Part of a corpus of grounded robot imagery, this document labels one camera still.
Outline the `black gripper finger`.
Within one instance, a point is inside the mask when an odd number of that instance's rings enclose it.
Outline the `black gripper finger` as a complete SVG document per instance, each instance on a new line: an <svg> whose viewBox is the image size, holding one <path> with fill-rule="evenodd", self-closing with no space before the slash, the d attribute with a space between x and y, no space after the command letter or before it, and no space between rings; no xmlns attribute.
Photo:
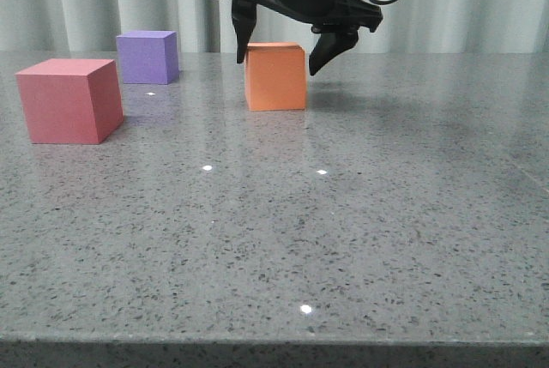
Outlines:
<svg viewBox="0 0 549 368"><path fill-rule="evenodd" d="M309 58L310 75L315 75L324 65L345 51L353 49L359 41L357 31L323 33Z"/></svg>
<svg viewBox="0 0 549 368"><path fill-rule="evenodd" d="M243 63L256 27L256 4L245 0L232 0L232 24L237 40L236 62Z"/></svg>

